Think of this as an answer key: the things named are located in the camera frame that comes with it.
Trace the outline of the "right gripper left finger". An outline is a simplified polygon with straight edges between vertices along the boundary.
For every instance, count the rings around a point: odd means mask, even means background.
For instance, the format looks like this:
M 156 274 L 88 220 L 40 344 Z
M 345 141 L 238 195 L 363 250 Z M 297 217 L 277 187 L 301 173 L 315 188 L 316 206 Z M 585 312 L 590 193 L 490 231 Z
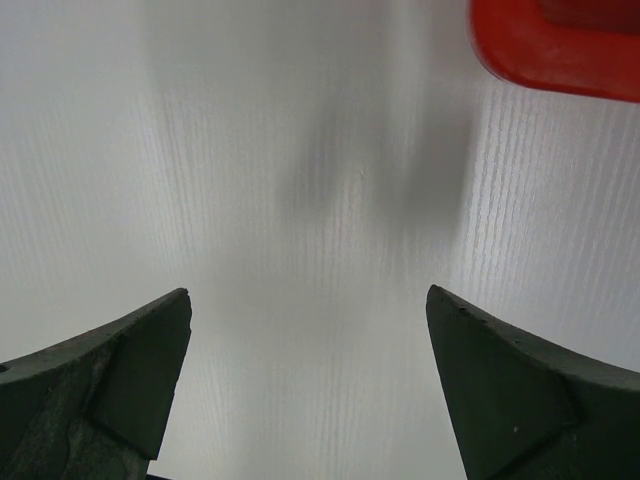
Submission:
M 103 326 L 1 365 L 4 479 L 147 479 L 191 336 L 175 289 Z

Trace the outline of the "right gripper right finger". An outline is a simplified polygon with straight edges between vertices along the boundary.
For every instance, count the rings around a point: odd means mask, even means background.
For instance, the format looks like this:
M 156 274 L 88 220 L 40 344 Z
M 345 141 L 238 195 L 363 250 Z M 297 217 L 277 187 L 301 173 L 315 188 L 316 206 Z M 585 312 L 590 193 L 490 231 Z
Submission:
M 430 287 L 426 317 L 470 479 L 636 479 L 638 373 Z

